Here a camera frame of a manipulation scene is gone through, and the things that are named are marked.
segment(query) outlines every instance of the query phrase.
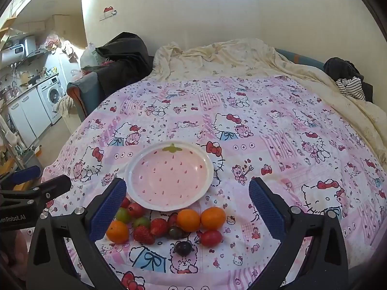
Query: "floor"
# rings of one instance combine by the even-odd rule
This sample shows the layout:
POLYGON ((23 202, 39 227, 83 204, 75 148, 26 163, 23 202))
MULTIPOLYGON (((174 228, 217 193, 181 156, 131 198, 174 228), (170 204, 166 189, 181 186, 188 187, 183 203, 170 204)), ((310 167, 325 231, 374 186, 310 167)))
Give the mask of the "floor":
POLYGON ((58 157, 63 145, 69 139, 71 133, 63 118, 60 118, 51 128, 48 128, 39 137, 39 145, 42 153, 38 159, 43 168, 51 165, 58 157))

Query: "hello kitty print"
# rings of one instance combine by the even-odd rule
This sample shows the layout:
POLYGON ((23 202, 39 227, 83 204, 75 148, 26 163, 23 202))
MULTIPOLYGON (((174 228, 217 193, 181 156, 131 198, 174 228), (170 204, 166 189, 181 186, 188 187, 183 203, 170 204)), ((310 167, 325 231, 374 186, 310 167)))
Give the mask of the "hello kitty print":
MULTIPOLYGON (((287 76, 147 80, 119 90, 92 112, 45 168, 44 181, 60 174, 72 181, 71 190, 50 201, 47 210, 55 216, 87 206, 115 177, 124 177, 135 155, 165 140, 191 142, 210 158, 211 186, 191 208, 222 208, 227 215, 219 229, 223 240, 216 247, 203 247, 205 230, 200 228, 182 239, 193 250, 185 257, 166 238, 150 246, 137 243, 131 226, 125 245, 97 241, 126 287, 247 289, 279 245, 249 198, 253 177, 261 177, 304 212, 333 211, 342 225, 350 266, 364 261, 361 254, 373 247, 386 218, 386 174, 377 159, 339 114, 287 76)), ((172 215, 146 214, 150 220, 172 215)), ((308 243, 303 243, 284 282, 297 275, 308 243)), ((71 239, 66 246, 87 283, 71 239)))

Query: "striped shirt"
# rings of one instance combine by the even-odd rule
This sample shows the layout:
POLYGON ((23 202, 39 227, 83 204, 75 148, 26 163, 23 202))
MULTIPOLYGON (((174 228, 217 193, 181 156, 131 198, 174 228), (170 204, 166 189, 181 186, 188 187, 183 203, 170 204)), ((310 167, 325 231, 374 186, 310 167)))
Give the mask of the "striped shirt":
POLYGON ((340 92, 356 99, 365 100, 363 89, 361 88, 361 80, 358 77, 354 77, 351 80, 345 78, 339 78, 336 81, 340 92))

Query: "kitchen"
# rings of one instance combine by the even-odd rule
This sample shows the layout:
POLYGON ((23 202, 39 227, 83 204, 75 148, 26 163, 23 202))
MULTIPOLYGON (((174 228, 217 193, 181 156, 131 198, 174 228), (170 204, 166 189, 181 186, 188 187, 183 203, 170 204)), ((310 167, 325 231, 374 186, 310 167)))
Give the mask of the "kitchen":
MULTIPOLYGON (((55 104, 66 96, 68 82, 79 75, 87 42, 80 0, 64 1, 32 0, 10 26, 0 52, 1 164, 12 152, 25 167, 31 166, 25 157, 34 150, 44 168, 74 131, 55 111, 55 104)), ((80 124, 78 116, 75 122, 80 124)))

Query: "screw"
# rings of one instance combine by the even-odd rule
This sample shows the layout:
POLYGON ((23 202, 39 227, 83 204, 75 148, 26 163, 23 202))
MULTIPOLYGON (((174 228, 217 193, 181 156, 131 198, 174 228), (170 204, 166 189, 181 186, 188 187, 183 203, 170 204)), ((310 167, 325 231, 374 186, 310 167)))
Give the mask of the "screw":
POLYGON ((328 216, 329 216, 330 218, 335 218, 335 217, 336 217, 336 213, 335 213, 334 211, 330 210, 330 211, 328 212, 328 216))
POLYGON ((48 217, 48 212, 44 211, 40 214, 40 219, 46 219, 48 217))
POLYGON ((291 211, 293 214, 299 214, 299 213, 301 213, 301 208, 298 207, 298 206, 292 206, 292 207, 290 208, 290 211, 291 211))
POLYGON ((81 215, 85 212, 85 208, 83 207, 77 207, 75 210, 74 210, 74 213, 76 213, 77 215, 81 215))

